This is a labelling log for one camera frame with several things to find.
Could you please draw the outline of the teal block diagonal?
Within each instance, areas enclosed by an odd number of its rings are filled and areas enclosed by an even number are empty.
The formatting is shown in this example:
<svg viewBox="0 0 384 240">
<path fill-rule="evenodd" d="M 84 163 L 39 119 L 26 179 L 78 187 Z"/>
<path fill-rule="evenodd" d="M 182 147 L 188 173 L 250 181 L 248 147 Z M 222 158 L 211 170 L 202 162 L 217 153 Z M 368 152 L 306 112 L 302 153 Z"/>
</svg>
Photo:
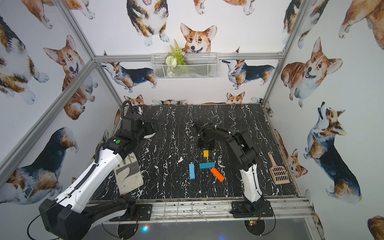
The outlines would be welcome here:
<svg viewBox="0 0 384 240">
<path fill-rule="evenodd" d="M 200 169 L 201 170 L 212 169 L 214 167 L 215 167 L 215 163 L 202 163 L 202 164 L 200 164 Z"/>
</svg>

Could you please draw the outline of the light blue block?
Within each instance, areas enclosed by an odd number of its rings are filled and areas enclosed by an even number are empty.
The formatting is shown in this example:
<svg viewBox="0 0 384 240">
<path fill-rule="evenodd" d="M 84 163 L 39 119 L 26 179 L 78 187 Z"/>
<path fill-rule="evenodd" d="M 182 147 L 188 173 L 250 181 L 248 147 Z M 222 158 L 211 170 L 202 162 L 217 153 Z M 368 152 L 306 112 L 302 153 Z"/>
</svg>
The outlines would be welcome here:
<svg viewBox="0 0 384 240">
<path fill-rule="evenodd" d="M 190 180 L 194 180 L 196 178 L 194 164 L 189 164 L 189 175 L 190 175 Z"/>
</svg>

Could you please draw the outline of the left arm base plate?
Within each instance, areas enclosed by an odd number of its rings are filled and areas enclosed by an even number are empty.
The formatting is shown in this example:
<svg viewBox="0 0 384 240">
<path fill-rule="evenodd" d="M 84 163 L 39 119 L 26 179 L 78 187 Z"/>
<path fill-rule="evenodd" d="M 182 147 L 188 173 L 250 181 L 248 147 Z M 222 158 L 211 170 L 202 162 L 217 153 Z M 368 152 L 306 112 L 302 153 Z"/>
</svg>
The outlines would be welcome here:
<svg viewBox="0 0 384 240">
<path fill-rule="evenodd" d="M 135 212 L 130 214 L 129 211 L 120 217 L 116 217 L 110 220 L 110 222 L 133 222 L 139 219 L 139 221 L 149 221 L 152 215 L 152 204 L 138 204 L 136 205 Z"/>
</svg>

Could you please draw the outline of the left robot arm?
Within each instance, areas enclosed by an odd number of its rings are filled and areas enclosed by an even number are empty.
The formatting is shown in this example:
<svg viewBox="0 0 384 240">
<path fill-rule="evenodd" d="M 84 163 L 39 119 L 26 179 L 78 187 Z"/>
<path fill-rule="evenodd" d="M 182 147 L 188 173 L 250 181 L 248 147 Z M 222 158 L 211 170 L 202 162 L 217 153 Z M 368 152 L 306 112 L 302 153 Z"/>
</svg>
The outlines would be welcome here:
<svg viewBox="0 0 384 240">
<path fill-rule="evenodd" d="M 143 118 L 143 106 L 126 100 L 121 108 L 120 128 L 105 143 L 98 144 L 95 160 L 72 185 L 55 200 L 39 207 L 45 229 L 57 239 L 81 240 L 88 231 L 110 219 L 127 215 L 138 219 L 136 201 L 121 195 L 115 200 L 89 207 L 87 204 L 104 179 L 134 152 L 144 139 L 158 132 L 156 120 Z"/>
</svg>

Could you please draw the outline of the orange building block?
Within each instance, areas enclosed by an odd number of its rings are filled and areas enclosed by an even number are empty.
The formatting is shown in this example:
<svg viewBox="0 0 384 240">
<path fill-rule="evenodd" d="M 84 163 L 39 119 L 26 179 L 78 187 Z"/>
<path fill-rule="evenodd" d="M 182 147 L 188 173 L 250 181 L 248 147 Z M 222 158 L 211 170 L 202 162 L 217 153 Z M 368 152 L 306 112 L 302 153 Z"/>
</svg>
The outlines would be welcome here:
<svg viewBox="0 0 384 240">
<path fill-rule="evenodd" d="M 211 173 L 220 181 L 223 182 L 225 180 L 225 177 L 216 169 L 211 168 Z"/>
</svg>

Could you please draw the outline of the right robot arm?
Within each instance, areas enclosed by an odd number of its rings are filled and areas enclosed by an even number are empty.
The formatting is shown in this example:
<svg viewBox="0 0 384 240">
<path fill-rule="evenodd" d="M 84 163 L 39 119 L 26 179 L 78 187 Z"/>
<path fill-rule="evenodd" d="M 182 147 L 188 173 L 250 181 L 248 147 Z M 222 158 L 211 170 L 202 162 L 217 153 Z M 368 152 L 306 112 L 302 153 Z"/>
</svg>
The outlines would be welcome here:
<svg viewBox="0 0 384 240">
<path fill-rule="evenodd" d="M 244 203 L 239 211 L 232 211 L 249 216 L 256 215 L 263 206 L 264 197 L 257 175 L 257 158 L 259 156 L 255 143 L 246 131 L 230 131 L 212 123 L 196 121 L 193 124 L 198 135 L 198 147 L 213 150 L 216 142 L 224 143 L 230 160 L 240 171 L 243 180 Z"/>
</svg>

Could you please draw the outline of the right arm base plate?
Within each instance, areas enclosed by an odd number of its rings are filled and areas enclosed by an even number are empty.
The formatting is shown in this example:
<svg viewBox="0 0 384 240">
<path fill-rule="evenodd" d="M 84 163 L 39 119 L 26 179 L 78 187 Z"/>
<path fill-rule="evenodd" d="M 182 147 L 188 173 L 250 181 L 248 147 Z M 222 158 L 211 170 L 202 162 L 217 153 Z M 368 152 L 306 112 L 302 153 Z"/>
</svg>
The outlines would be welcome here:
<svg viewBox="0 0 384 240">
<path fill-rule="evenodd" d="M 230 214 L 235 219 L 238 218 L 265 218 L 273 217 L 274 212 L 269 201 L 262 201 L 259 204 L 250 204 L 246 202 L 232 202 Z"/>
</svg>

